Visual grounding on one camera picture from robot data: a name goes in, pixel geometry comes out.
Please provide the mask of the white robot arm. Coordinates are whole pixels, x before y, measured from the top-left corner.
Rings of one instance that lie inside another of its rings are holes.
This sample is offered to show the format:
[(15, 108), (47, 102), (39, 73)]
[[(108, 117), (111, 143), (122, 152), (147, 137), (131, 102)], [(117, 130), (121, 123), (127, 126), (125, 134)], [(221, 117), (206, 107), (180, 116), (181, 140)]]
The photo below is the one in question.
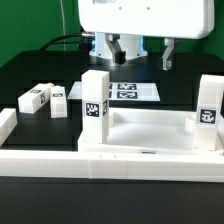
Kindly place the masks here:
[(83, 29), (95, 35), (90, 52), (109, 65), (143, 60), (143, 38), (160, 37), (164, 70), (172, 68), (178, 39), (201, 39), (214, 29), (214, 0), (78, 0)]

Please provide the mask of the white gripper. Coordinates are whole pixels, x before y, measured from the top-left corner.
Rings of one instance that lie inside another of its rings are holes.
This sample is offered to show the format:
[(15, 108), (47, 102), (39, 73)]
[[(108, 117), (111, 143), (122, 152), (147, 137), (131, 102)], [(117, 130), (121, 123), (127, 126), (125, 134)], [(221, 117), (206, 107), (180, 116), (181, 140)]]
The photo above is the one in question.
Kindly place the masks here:
[(109, 33), (115, 64), (126, 62), (119, 34), (165, 37), (162, 69), (172, 68), (175, 39), (201, 39), (214, 29), (214, 0), (78, 0), (79, 20), (88, 32)]

